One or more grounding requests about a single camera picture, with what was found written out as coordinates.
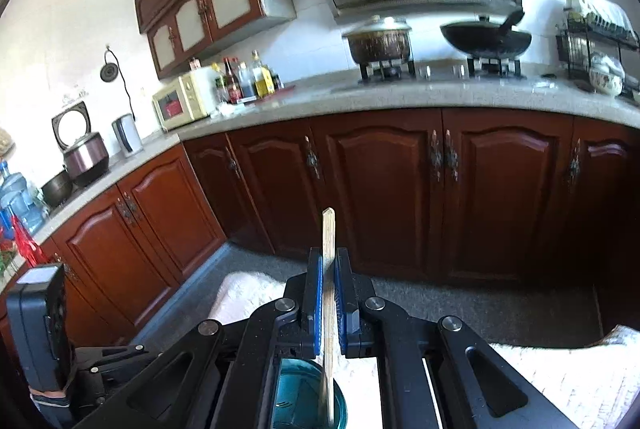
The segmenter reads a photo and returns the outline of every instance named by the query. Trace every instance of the cooking pot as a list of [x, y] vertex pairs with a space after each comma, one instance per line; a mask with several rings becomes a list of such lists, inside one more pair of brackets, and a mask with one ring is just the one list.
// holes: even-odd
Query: cooking pot
[[523, 17], [524, 11], [519, 8], [503, 24], [492, 23], [488, 16], [481, 16], [479, 21], [449, 23], [440, 30], [453, 47], [475, 58], [513, 59], [531, 44], [529, 32], [511, 29]]
[[42, 195], [47, 205], [55, 209], [71, 196], [73, 187], [69, 173], [64, 170], [42, 186]]
[[357, 64], [400, 59], [406, 62], [411, 55], [409, 31], [404, 19], [373, 16], [364, 24], [345, 32], [351, 57]]
[[109, 168], [109, 153], [98, 132], [81, 136], [63, 152], [65, 168], [78, 187], [98, 180]]

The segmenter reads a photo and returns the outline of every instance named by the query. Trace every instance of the white tile wall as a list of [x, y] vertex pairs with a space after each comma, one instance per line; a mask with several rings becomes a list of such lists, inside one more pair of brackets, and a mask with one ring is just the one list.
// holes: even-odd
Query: white tile wall
[[[324, 0], [293, 0], [298, 18], [242, 41], [215, 56], [250, 59], [258, 49], [285, 82], [334, 70], [353, 68], [341, 38], [350, 26], [336, 25]], [[638, 0], [612, 0], [640, 29]], [[524, 0], [527, 15], [520, 27], [533, 34], [522, 59], [557, 62], [556, 23], [564, 0]], [[440, 33], [440, 25], [471, 15], [408, 16], [412, 46], [418, 60], [464, 58]], [[17, 141], [10, 159], [36, 184], [43, 184], [62, 166], [62, 155], [50, 118], [62, 109], [62, 95], [84, 88], [94, 130], [111, 153], [118, 150], [111, 120], [128, 111], [122, 82], [101, 82], [98, 71], [104, 46], [116, 52], [133, 100], [142, 136], [158, 129], [150, 96], [161, 86], [156, 78], [146, 37], [138, 33], [133, 0], [11, 0], [0, 18], [0, 126]], [[640, 58], [625, 57], [625, 66], [640, 75]]]
[[36, 185], [62, 170], [51, 117], [63, 95], [84, 101], [110, 154], [119, 149], [111, 121], [129, 112], [122, 80], [99, 77], [104, 47], [118, 56], [142, 136], [158, 129], [150, 96], [158, 82], [133, 0], [11, 0], [0, 18], [0, 126], [16, 141], [10, 169]]
[[[621, 5], [632, 23], [640, 29], [640, 3], [638, 0], [611, 0]], [[355, 67], [346, 41], [340, 34], [350, 26], [335, 23], [324, 0], [293, 0], [298, 18], [269, 31], [233, 45], [214, 59], [237, 56], [249, 59], [251, 50], [260, 50], [262, 58], [285, 82], [302, 77]], [[525, 62], [556, 64], [556, 24], [562, 21], [565, 0], [523, 0], [526, 16], [520, 28], [532, 33], [532, 43], [522, 56]], [[412, 47], [417, 60], [439, 58], [464, 58], [440, 33], [440, 25], [471, 15], [422, 15], [408, 16], [413, 27]], [[623, 58], [632, 72], [640, 75], [640, 57], [628, 54]]]

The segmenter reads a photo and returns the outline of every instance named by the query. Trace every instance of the granite countertop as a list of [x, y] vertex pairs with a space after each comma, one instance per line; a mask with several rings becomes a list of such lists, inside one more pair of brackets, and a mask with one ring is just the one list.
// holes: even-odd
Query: granite countertop
[[298, 83], [267, 101], [245, 106], [232, 116], [213, 116], [143, 141], [144, 149], [126, 159], [112, 160], [106, 175], [55, 210], [34, 236], [42, 243], [84, 205], [124, 176], [183, 140], [229, 132], [280, 120], [389, 108], [484, 106], [557, 112], [608, 120], [640, 129], [640, 108], [633, 101], [590, 94], [574, 83], [530, 77], [522, 80], [452, 79], [386, 85], [359, 85], [359, 72], [347, 70]]

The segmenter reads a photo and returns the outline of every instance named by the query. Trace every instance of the red bag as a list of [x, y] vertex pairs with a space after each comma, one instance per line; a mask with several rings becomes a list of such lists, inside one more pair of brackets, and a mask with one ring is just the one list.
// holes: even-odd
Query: red bag
[[18, 252], [27, 261], [29, 268], [42, 263], [49, 263], [40, 246], [33, 241], [29, 231], [24, 228], [22, 222], [15, 215], [11, 216], [11, 225], [14, 228], [15, 244], [18, 247]]

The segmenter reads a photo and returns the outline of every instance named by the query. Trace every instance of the bowl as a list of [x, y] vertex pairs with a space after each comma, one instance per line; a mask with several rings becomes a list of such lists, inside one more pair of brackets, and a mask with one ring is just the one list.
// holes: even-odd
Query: bowl
[[589, 81], [598, 93], [617, 97], [622, 93], [622, 77], [619, 75], [606, 74], [594, 70], [589, 70]]
[[42, 186], [42, 196], [49, 207], [55, 209], [68, 200], [73, 190], [73, 183], [69, 173], [60, 171], [51, 180]]

